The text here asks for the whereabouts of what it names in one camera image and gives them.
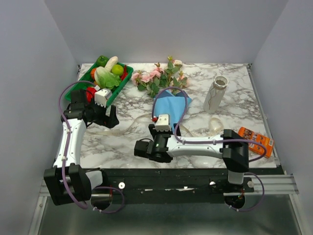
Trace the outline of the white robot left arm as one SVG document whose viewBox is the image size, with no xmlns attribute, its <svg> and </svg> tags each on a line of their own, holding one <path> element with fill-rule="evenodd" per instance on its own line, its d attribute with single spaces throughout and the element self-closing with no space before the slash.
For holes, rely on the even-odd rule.
<svg viewBox="0 0 313 235">
<path fill-rule="evenodd" d="M 45 170 L 44 181 L 57 206 L 76 203 L 86 209 L 92 190 L 104 193 L 109 182 L 101 170 L 84 170 L 80 165 L 81 147 L 89 124 L 113 128 L 119 124 L 116 107 L 107 104 L 112 93 L 107 89 L 88 87 L 70 92 L 71 100 L 61 111 L 62 138 L 53 167 Z"/>
</svg>

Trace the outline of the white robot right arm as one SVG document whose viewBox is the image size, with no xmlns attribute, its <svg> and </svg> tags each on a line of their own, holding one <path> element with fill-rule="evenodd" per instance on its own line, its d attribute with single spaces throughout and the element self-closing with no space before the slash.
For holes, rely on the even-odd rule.
<svg viewBox="0 0 313 235">
<path fill-rule="evenodd" d="M 149 125 L 152 141 L 138 140 L 134 155 L 159 163 L 170 163 L 180 156 L 206 156 L 222 159 L 228 171 L 225 187 L 235 192 L 243 186 L 249 171 L 248 144 L 230 129 L 212 137 L 175 136 L 169 125 Z"/>
</svg>

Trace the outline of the light blue wrapping paper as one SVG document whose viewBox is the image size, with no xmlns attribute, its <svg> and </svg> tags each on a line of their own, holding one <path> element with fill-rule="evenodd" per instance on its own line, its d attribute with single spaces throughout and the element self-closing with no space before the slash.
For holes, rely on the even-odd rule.
<svg viewBox="0 0 313 235">
<path fill-rule="evenodd" d="M 154 99 L 154 116 L 169 114 L 171 128 L 175 128 L 185 109 L 184 97 L 163 97 Z"/>
</svg>

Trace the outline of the pink flower stem bunch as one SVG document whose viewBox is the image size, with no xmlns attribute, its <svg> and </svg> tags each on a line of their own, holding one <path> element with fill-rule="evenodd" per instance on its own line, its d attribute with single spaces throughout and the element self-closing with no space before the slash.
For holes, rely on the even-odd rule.
<svg viewBox="0 0 313 235">
<path fill-rule="evenodd" d="M 137 89 L 139 91 L 146 91 L 152 98 L 166 85 L 166 76 L 161 64 L 156 63 L 154 66 L 151 72 L 138 70 L 131 77 L 131 81 Z"/>
</svg>

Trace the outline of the pink rose stem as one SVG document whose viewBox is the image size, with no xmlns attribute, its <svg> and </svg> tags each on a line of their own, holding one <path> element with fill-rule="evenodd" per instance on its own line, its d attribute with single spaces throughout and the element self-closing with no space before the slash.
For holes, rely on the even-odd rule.
<svg viewBox="0 0 313 235">
<path fill-rule="evenodd" d="M 181 70 L 178 72 L 177 77 L 174 76 L 173 78 L 171 78 L 170 86 L 180 87 L 181 89 L 183 89 L 183 88 L 187 88 L 188 85 L 189 85 L 189 80 L 185 76 L 184 72 Z"/>
</svg>

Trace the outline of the dark blue wrapping paper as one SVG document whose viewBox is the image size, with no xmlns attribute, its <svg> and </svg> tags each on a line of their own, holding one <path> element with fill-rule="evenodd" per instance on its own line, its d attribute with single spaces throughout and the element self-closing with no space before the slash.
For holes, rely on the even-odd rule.
<svg viewBox="0 0 313 235">
<path fill-rule="evenodd" d="M 188 94 L 183 91 L 183 92 L 178 92 L 176 94 L 171 93 L 169 90 L 166 90 L 164 92 L 161 93 L 161 95 L 159 95 L 159 98 L 163 98 L 163 97 L 186 97 L 188 100 L 191 100 L 191 98 L 188 96 Z"/>
</svg>

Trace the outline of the cream gold-lettered ribbon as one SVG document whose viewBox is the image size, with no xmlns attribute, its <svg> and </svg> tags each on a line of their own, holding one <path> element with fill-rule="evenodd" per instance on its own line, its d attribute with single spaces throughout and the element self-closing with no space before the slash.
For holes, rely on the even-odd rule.
<svg viewBox="0 0 313 235">
<path fill-rule="evenodd" d="M 100 135 L 100 136 L 122 136 L 126 132 L 130 131 L 131 128 L 134 126 L 135 123 L 139 123 L 139 121 L 143 118 L 150 118 L 150 115 L 141 115 L 138 116 L 134 119 L 132 124 L 126 128 L 125 130 L 113 130 L 113 131 L 98 131 L 98 132 L 92 132 L 92 131 L 87 131 L 89 134 L 94 134 L 94 135 Z M 194 132 L 191 132 L 189 129 L 187 129 L 185 126 L 181 125 L 180 129 L 189 133 L 192 137 L 198 137 L 198 135 Z M 208 130 L 209 130 L 209 136 L 215 136 L 219 134 L 222 130 L 224 129 L 224 125 L 221 122 L 220 119 L 212 117 L 208 123 Z"/>
</svg>

